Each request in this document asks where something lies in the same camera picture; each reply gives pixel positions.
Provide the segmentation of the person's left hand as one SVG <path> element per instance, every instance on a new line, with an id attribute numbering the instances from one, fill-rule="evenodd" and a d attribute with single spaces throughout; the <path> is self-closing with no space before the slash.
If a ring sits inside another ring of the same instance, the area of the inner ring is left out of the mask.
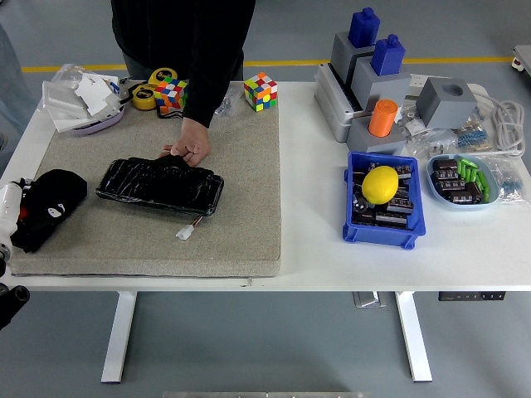
<path id="1" fill-rule="evenodd" d="M 181 157 L 190 167 L 198 166 L 211 153 L 208 129 L 195 120 L 184 118 L 181 135 L 172 145 L 164 145 L 160 158 Z"/>

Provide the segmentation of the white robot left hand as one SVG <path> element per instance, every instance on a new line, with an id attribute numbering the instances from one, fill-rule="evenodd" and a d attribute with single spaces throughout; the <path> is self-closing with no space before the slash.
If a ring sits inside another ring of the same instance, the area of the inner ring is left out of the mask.
<path id="1" fill-rule="evenodd" d="M 22 206 L 23 194 L 29 192 L 25 179 L 12 181 L 1 188 L 1 250 L 4 257 L 15 246 L 26 252 L 37 251 L 66 218 L 66 209 L 59 203 L 41 207 L 29 202 Z"/>

